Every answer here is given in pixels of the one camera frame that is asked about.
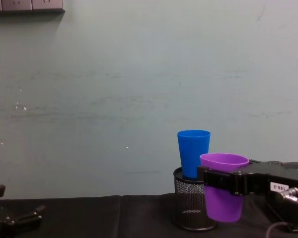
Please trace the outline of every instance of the black table surface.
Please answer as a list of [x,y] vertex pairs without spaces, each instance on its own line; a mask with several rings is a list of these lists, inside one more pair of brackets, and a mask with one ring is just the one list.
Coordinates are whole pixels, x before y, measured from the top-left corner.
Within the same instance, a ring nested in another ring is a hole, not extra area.
[[[41,228],[20,238],[264,238],[271,224],[263,212],[262,197],[246,197],[239,222],[221,223],[208,232],[185,231],[171,220],[173,196],[0,200],[0,203],[16,214],[46,206]],[[298,234],[274,231],[272,237],[298,238]]]

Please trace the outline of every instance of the label sticker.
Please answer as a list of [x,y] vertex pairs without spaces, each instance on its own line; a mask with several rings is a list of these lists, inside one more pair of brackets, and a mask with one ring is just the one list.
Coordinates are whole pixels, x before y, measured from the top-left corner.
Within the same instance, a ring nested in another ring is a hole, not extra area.
[[276,182],[270,182],[270,190],[274,192],[282,192],[289,189],[288,185],[276,183]]

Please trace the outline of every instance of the cup rim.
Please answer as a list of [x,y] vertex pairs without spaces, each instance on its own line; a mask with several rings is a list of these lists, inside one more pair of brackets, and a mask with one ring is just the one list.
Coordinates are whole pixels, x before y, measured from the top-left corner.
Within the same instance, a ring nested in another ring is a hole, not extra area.
[[[208,160],[208,159],[205,159],[205,158],[202,158],[202,156],[204,155],[234,155],[234,156],[238,156],[240,158],[244,158],[246,159],[245,162],[243,163],[222,163],[222,162],[217,162],[217,161],[213,161],[213,160]],[[246,164],[249,164],[249,159],[243,155],[239,155],[239,154],[234,154],[234,153],[225,153],[225,152],[212,152],[212,153],[205,153],[205,154],[202,154],[200,155],[200,159],[201,160],[206,160],[206,161],[209,161],[209,162],[212,162],[212,163],[216,163],[216,164],[221,164],[221,165],[246,165]]]
[[[185,135],[185,133],[188,133],[188,132],[202,132],[203,134],[201,135]],[[205,136],[209,136],[211,135],[211,133],[207,130],[181,130],[178,132],[177,134],[178,136],[181,136],[181,137],[186,137],[186,138],[197,138],[197,137],[205,137]]]

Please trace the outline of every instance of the black mesh pencil holder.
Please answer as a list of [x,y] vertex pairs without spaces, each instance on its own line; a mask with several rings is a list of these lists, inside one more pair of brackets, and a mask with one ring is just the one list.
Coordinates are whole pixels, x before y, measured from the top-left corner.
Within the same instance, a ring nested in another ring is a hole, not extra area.
[[177,168],[173,175],[175,187],[174,223],[190,231],[213,229],[217,223],[207,216],[203,181],[183,177],[181,168]]

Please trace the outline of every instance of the plastic cup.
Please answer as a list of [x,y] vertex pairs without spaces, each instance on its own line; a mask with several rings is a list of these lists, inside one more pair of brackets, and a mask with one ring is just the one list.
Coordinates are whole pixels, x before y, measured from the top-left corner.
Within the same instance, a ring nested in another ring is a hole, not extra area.
[[[200,156],[201,165],[226,172],[247,166],[249,159],[236,154],[210,153]],[[208,216],[219,222],[236,222],[242,214],[244,198],[229,191],[205,186],[205,203]]]
[[205,130],[184,130],[178,132],[182,174],[196,179],[200,155],[208,153],[211,133]]

